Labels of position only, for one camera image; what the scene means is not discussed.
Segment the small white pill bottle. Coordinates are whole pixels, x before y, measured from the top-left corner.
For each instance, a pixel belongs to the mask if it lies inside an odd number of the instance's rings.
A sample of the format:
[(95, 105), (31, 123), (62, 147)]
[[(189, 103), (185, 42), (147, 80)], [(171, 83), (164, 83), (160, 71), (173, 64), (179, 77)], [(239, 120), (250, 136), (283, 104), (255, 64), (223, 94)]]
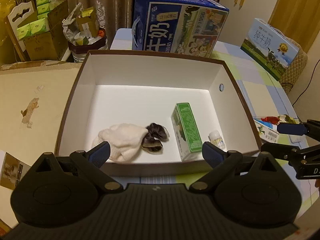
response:
[(208, 135), (210, 142), (215, 145), (216, 147), (220, 148), (221, 150), (224, 150), (226, 148), (223, 138), (221, 137), (219, 131), (214, 130), (210, 132)]

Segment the green slim carton box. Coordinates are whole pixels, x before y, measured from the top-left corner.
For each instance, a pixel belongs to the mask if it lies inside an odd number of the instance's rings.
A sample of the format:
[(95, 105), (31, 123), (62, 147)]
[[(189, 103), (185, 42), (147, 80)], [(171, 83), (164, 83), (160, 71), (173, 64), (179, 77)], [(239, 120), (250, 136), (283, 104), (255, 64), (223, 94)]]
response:
[(188, 102), (176, 104), (171, 115), (171, 122), (181, 161), (197, 159), (203, 143)]

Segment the white cloth sock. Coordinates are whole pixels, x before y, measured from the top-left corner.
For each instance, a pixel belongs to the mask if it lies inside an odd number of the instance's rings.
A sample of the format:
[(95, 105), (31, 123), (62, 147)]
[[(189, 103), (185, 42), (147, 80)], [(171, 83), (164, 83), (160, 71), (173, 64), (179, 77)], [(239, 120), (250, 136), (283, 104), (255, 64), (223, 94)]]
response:
[(111, 148), (109, 159), (116, 163), (125, 163), (133, 159), (140, 151), (142, 140), (148, 130), (134, 124), (117, 124), (101, 130), (92, 142), (92, 147), (107, 141)]

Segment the dark brown hair scrunchie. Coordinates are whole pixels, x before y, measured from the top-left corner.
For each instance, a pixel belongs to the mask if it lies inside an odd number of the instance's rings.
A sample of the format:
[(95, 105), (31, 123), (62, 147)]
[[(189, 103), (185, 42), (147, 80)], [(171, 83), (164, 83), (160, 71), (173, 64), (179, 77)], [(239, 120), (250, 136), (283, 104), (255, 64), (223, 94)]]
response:
[(162, 154), (163, 142), (169, 140), (168, 130), (159, 124), (151, 123), (146, 127), (148, 133), (142, 140), (142, 149), (149, 154)]

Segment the brown white storage box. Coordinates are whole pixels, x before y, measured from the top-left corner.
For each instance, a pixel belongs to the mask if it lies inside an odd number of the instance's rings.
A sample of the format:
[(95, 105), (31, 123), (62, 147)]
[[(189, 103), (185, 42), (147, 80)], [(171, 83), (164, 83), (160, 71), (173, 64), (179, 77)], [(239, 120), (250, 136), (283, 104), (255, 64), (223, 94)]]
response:
[(202, 141), (219, 131), (228, 150), (245, 155), (261, 147), (249, 107), (224, 61), (195, 56), (133, 51), (90, 51), (69, 95), (57, 136), (55, 154), (89, 150), (99, 131), (116, 124), (157, 123), (169, 132), (163, 153), (140, 151), (128, 163), (107, 161), (111, 176), (158, 176), (210, 170), (198, 154), (181, 161), (171, 115), (187, 102)]

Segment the yellow snack packet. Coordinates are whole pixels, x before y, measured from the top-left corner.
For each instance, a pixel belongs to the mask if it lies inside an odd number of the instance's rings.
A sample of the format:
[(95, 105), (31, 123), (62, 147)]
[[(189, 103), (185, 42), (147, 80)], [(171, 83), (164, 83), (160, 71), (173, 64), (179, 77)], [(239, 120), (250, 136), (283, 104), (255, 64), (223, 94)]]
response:
[(279, 122), (287, 123), (287, 124), (299, 124), (296, 120), (289, 115), (280, 115), (278, 116)]

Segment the red small packet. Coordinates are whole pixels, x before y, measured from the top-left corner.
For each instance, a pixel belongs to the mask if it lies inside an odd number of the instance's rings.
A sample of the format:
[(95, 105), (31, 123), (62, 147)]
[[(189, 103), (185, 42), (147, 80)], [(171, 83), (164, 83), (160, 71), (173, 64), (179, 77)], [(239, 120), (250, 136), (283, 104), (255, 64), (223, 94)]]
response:
[(280, 119), (277, 116), (267, 116), (265, 118), (261, 118), (261, 121), (277, 125), (279, 124)]

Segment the checkered bed sheet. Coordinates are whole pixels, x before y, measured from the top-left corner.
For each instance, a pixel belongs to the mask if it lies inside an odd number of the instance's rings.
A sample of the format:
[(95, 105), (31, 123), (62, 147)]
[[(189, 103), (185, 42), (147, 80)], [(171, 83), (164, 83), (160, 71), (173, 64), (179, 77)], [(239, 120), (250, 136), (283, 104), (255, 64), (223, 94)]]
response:
[[(111, 49), (131, 50), (132, 31), (131, 29), (118, 29)], [(245, 54), (240, 47), (217, 41), (212, 52), (213, 59), (220, 59), (227, 63), (231, 70), (254, 119), (266, 116), (288, 115), (297, 119), (291, 102), (281, 87), (264, 68), (253, 61)], [(279, 143), (294, 145), (299, 148), (307, 148), (308, 143), (305, 136), (301, 139), (292, 139), (288, 135), (280, 135)], [(314, 187), (315, 180), (297, 180), (294, 169), (287, 164), (287, 161), (278, 161), (282, 168), (287, 172), (292, 181), (298, 187), (302, 195), (302, 207), (297, 219), (302, 216), (312, 204), (318, 199), (317, 189)], [(185, 183), (189, 186), (204, 173), (187, 174), (179, 176), (155, 176), (139, 178), (120, 178), (121, 182), (142, 183), (142, 184), (172, 184)]]

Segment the photo card leaflet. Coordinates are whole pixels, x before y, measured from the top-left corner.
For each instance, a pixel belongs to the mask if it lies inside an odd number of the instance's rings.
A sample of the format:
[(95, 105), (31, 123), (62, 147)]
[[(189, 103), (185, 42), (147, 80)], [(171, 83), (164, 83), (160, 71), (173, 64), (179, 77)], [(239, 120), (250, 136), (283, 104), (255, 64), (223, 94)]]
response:
[(7, 189), (14, 190), (30, 166), (10, 155), (8, 152), (1, 151), (1, 181), (0, 185)]

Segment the light blue milk gift box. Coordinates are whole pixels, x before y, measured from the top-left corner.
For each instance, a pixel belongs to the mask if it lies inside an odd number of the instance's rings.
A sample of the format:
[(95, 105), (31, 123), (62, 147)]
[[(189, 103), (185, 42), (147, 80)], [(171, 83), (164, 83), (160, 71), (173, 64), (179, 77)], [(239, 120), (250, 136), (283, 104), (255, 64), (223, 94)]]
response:
[(281, 32), (259, 18), (254, 19), (241, 50), (277, 81), (285, 74), (299, 52), (298, 47)]

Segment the cardboard box with tissues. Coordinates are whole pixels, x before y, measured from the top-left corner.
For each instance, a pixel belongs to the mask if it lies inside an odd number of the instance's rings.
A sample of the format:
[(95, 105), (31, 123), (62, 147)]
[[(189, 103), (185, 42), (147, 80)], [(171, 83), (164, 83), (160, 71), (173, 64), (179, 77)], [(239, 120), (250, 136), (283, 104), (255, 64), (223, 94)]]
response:
[(29, 58), (61, 60), (67, 50), (62, 20), (68, 16), (67, 0), (35, 0), (35, 16), (27, 17), (17, 30)]

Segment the full trash bin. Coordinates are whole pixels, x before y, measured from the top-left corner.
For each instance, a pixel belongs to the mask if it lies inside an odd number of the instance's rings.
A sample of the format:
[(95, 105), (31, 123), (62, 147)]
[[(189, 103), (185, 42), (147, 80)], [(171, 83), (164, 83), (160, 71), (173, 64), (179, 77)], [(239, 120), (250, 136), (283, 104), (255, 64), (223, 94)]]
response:
[(62, 20), (63, 34), (74, 62), (83, 62), (90, 50), (108, 49), (105, 23), (105, 8), (100, 1), (86, 9), (80, 2)]

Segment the blue milk carton box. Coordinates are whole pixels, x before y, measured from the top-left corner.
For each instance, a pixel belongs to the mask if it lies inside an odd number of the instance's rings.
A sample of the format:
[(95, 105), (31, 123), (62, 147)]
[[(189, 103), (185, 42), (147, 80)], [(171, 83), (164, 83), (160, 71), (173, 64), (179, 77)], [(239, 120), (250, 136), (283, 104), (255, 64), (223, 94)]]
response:
[(132, 49), (210, 57), (228, 14), (214, 0), (135, 0)]

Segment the white carved chair back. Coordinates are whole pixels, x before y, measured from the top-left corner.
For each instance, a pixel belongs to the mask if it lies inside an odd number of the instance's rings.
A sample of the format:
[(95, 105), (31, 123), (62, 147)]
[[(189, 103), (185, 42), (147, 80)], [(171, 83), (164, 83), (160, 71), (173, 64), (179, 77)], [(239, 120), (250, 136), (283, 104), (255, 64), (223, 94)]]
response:
[(17, 28), (35, 20), (37, 20), (37, 10), (34, 1), (20, 3), (4, 19), (6, 30), (22, 62), (30, 60), (30, 57), (28, 56), (24, 42), (20, 41), (17, 37)]

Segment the yellow plastic bag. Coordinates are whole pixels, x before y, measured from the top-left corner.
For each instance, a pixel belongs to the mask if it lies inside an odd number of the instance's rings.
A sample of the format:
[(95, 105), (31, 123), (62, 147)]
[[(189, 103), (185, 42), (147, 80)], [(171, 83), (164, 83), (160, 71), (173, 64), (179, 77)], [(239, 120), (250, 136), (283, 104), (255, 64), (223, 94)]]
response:
[(16, 6), (16, 0), (0, 0), (0, 46), (7, 39), (4, 19), (11, 13)]

